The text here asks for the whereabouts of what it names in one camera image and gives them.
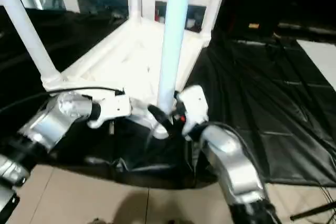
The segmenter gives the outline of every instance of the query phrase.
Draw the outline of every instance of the beige floor tile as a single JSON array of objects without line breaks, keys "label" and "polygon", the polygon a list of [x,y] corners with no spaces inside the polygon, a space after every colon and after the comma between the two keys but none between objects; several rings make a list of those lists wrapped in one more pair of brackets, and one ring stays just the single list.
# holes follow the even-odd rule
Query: beige floor tile
[{"label": "beige floor tile", "polygon": [[284,202],[282,201],[282,199],[278,196],[278,192],[276,191],[274,185],[267,184],[266,188],[267,188],[269,199],[277,210],[277,215],[280,218],[282,217],[286,218],[287,216],[289,216],[288,210],[285,208]]},{"label": "beige floor tile", "polygon": [[[273,189],[272,194],[276,195],[276,197],[278,197],[278,201],[282,204],[282,206],[278,208],[280,204],[273,201],[273,204],[277,208],[278,215],[282,220],[288,220],[291,215],[298,214],[327,203],[323,192],[319,187],[273,185]],[[309,223],[308,220],[325,223],[331,217],[331,214],[332,213],[329,211],[323,214],[308,217],[304,220],[295,221],[294,223]]]},{"label": "beige floor tile", "polygon": [[231,216],[218,184],[198,190],[150,189],[148,224],[166,224],[172,219],[193,224],[231,224]]},{"label": "beige floor tile", "polygon": [[144,223],[148,190],[55,169],[31,224]]},{"label": "beige floor tile", "polygon": [[42,197],[46,185],[51,177],[53,168],[49,166],[36,166],[30,179],[17,190],[21,200],[14,210],[7,224],[29,224],[37,205]]}]

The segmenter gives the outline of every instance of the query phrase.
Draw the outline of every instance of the black plastic sheet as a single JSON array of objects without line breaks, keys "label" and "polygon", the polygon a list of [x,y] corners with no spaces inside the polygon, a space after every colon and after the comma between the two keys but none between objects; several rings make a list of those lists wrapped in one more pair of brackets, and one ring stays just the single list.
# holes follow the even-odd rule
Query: black plastic sheet
[{"label": "black plastic sheet", "polygon": [[[28,13],[59,70],[122,23],[110,16]],[[43,88],[3,9],[0,34],[0,104],[6,105]],[[210,120],[231,125],[245,138],[266,181],[336,186],[336,94],[295,41],[239,41],[216,34],[197,60],[187,83],[192,84],[203,87]],[[42,102],[0,114],[0,137],[14,133]],[[203,156],[194,169],[190,142],[148,145],[149,130],[125,119],[116,120],[114,129],[112,135],[108,123],[98,130],[78,124],[43,162],[145,187],[182,189],[216,181]]]}]

